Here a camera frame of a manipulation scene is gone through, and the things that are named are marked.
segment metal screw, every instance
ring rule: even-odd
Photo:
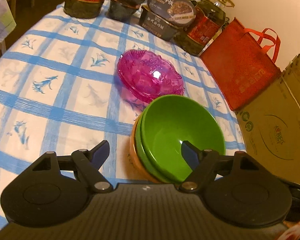
[[[192,181],[186,181],[186,182],[182,183],[181,186],[187,190],[194,190],[198,187],[198,184],[196,184],[195,182],[192,182]]]
[[[96,189],[105,190],[105,189],[108,189],[110,187],[110,184],[106,181],[99,181],[94,185],[94,187]]]

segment green bowl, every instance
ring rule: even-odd
[[[178,95],[161,96],[144,110],[142,145],[156,169],[177,183],[192,172],[181,155],[189,141],[200,150],[226,152],[222,131],[213,116],[196,101]]]
[[[165,183],[173,183],[170,179],[166,178],[163,174],[161,174],[149,161],[145,150],[143,149],[142,146],[142,141],[141,141],[141,122],[142,122],[142,116],[139,118],[139,122],[137,124],[136,128],[136,134],[135,134],[135,142],[136,142],[136,150],[137,150],[137,155],[139,159],[141,160],[143,166],[146,168],[146,170],[155,176],[158,180],[165,182]]]

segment orange bowl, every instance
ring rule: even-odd
[[[139,157],[137,155],[137,148],[135,145],[135,141],[134,141],[134,137],[135,137],[135,133],[136,133],[136,128],[137,128],[137,124],[139,121],[139,117],[137,117],[133,127],[132,127],[132,131],[131,131],[131,135],[130,135],[130,157],[132,160],[132,163],[134,165],[134,167],[139,171],[139,173],[141,175],[143,175],[147,180],[153,182],[153,183],[160,183],[160,181],[158,181],[155,177],[153,177],[142,165],[141,161],[139,160]]]

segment gray ridged surface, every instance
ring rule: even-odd
[[[48,228],[10,223],[0,240],[273,240],[284,230],[283,224],[263,229],[229,225],[211,215],[197,195],[173,185],[119,184],[112,193],[93,197],[71,221]]]

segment black electronic device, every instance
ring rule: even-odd
[[[9,224],[0,240],[273,240],[287,229],[282,222],[293,199],[300,208],[300,185],[280,181],[245,152],[182,147],[198,163],[181,185],[115,189],[98,171],[107,141],[71,156],[46,152],[2,192]],[[60,170],[74,171],[76,180]]]

